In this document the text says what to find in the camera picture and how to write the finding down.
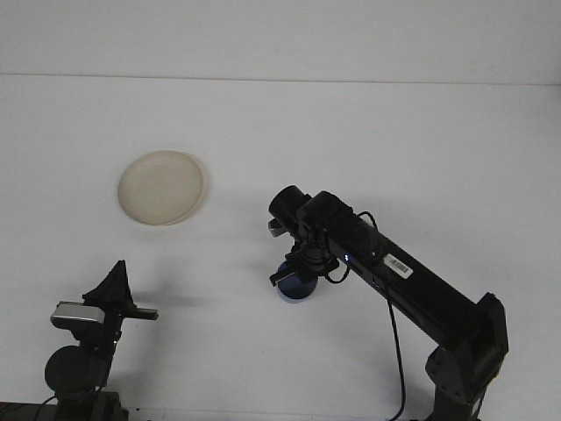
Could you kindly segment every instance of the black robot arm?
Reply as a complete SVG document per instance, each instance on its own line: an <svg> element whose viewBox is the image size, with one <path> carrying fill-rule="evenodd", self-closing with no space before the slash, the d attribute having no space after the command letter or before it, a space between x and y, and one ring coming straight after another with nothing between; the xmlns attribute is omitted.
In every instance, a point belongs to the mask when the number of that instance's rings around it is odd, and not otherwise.
<svg viewBox="0 0 561 421"><path fill-rule="evenodd" d="M477 420L508 351L501 302L489 293L472 302L328 192L311 197L290 186L269 211L272 234L295 239L285 267L271 276L273 285L293 274L314 281L342 261L438 344L426 364L436 384L428 420Z"/></svg>

